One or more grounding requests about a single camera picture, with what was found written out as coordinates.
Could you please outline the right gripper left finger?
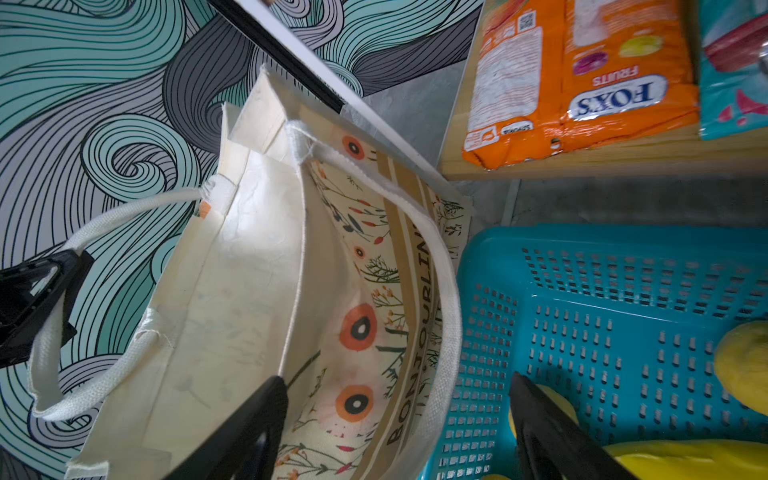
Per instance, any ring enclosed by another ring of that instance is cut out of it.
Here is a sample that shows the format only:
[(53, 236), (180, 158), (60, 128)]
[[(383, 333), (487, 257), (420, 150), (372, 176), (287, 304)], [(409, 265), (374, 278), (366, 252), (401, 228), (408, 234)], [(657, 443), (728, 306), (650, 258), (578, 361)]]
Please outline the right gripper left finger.
[(187, 459), (165, 476), (172, 479), (269, 479), (288, 407), (287, 387), (269, 377)]

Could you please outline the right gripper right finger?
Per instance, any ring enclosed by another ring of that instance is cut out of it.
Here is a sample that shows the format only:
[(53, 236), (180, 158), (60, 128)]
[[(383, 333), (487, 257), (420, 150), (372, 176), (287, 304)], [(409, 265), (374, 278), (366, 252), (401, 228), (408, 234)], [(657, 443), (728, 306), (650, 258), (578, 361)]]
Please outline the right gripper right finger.
[(529, 378), (515, 373), (510, 412), (517, 454), (525, 479), (632, 479)]

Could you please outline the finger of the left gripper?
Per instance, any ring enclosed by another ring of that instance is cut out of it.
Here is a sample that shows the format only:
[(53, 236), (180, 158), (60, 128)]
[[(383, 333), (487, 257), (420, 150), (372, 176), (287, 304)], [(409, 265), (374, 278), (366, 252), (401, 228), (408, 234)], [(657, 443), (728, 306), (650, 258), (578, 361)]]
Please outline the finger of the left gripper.
[(58, 302), (63, 303), (64, 346), (77, 333), (69, 322), (75, 300), (94, 259), (86, 252), (63, 250), (1, 271), (1, 366), (26, 362), (35, 336)]

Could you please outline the cream canvas grocery bag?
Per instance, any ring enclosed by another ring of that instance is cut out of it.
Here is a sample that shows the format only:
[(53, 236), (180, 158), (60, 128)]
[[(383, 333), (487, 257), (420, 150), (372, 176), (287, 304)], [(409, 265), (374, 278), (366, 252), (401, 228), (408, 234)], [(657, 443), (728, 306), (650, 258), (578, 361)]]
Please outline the cream canvas grocery bag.
[(29, 363), (30, 437), (69, 479), (162, 479), (271, 376), (288, 407), (269, 479), (417, 479), (461, 357), (456, 268), (468, 203), (425, 163), (262, 69), (222, 109), (198, 188), (100, 215), (82, 253), (131, 220), (195, 206), (123, 354), (60, 367), (49, 320)]

